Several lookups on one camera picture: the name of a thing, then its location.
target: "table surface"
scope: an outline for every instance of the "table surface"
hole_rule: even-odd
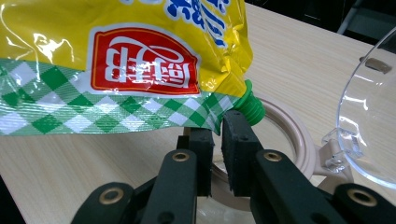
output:
[[[335,127],[339,98],[359,57],[372,46],[251,5],[247,22],[253,90],[289,106],[320,145]],[[137,187],[154,177],[181,134],[182,128],[171,128],[0,137],[0,174],[28,223],[68,223],[99,186],[120,181]],[[396,203],[396,190],[354,177]]]

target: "green checkered packaging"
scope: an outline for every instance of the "green checkered packaging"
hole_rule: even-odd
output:
[[[160,98],[92,94],[78,88],[83,71],[0,60],[0,135],[127,133],[173,126],[219,133],[239,98],[214,92]]]

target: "clear plastic lid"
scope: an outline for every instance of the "clear plastic lid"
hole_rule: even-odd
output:
[[[346,84],[337,112],[338,140],[350,164],[380,185],[396,189],[396,28],[385,36]]]

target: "green cap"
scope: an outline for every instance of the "green cap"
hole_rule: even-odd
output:
[[[247,91],[233,108],[244,114],[247,122],[253,126],[264,118],[265,109],[262,106],[262,101],[253,95],[251,81],[245,80],[245,84],[247,85]]]

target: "red logo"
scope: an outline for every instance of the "red logo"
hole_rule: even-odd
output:
[[[126,27],[98,31],[92,41],[94,90],[199,93],[197,57],[169,35]]]

